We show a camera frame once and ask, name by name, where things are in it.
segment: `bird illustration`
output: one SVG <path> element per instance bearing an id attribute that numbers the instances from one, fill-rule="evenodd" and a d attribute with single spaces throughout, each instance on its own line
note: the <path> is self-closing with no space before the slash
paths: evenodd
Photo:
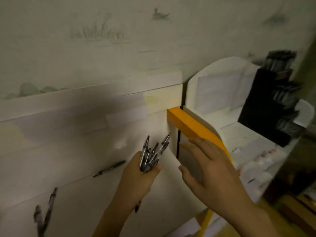
<path id="1" fill-rule="evenodd" d="M 156 19 L 156 20 L 168 19 L 169 15 L 170 15 L 170 13 L 164 14 L 164 13 L 158 12 L 158 8 L 155 8 L 155 12 L 153 14 L 153 19 Z"/>

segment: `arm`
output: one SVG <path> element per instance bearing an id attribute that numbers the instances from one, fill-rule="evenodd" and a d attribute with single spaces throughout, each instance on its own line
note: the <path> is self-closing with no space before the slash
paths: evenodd
<path id="1" fill-rule="evenodd" d="M 141 172 L 139 166 L 140 152 L 137 152 L 124 168 L 115 195 L 105 209 L 92 237 L 119 236 L 134 207 L 150 191 L 161 165 L 157 164 L 148 173 Z"/>
<path id="2" fill-rule="evenodd" d="M 189 142 L 181 146 L 198 162 L 202 183 L 184 166 L 179 169 L 193 194 L 226 219 L 242 237 L 279 236 L 267 213 L 248 196 L 225 152 L 203 138 L 189 139 Z"/>

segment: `black pen holder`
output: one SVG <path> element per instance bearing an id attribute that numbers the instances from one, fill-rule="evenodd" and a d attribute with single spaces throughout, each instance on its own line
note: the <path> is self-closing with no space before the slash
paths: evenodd
<path id="1" fill-rule="evenodd" d="M 277 129 L 277 124 L 289 113 L 298 115 L 298 111 L 294 110 L 295 105 L 286 108 L 284 104 L 276 102 L 273 99 L 273 92 L 277 86 L 286 85 L 289 82 L 292 72 L 292 69 L 279 73 L 258 69 L 251 91 L 238 119 L 239 123 L 281 147 L 289 144 L 294 136 Z"/>

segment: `orange divider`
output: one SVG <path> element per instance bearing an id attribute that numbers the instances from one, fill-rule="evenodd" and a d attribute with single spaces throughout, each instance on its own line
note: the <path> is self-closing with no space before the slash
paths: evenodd
<path id="1" fill-rule="evenodd" d="M 177 127 L 188 138 L 202 137 L 213 142 L 215 145 L 225 151 L 231 162 L 230 155 L 223 142 L 213 132 L 211 132 L 185 111 L 181 110 L 179 107 L 174 107 L 167 110 L 167 120 Z M 201 224 L 201 229 L 197 233 L 197 237 L 202 237 L 204 235 L 212 215 L 213 211 L 208 209 Z"/>

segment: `forearm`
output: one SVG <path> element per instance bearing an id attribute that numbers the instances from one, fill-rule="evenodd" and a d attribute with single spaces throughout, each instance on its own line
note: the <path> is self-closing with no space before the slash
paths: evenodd
<path id="1" fill-rule="evenodd" d="M 268 214 L 257 206 L 244 209 L 228 222 L 241 237 L 279 237 Z"/>
<path id="2" fill-rule="evenodd" d="M 130 213 L 131 210 L 128 210 L 115 201 L 112 201 L 105 209 L 92 237 L 119 236 Z"/>

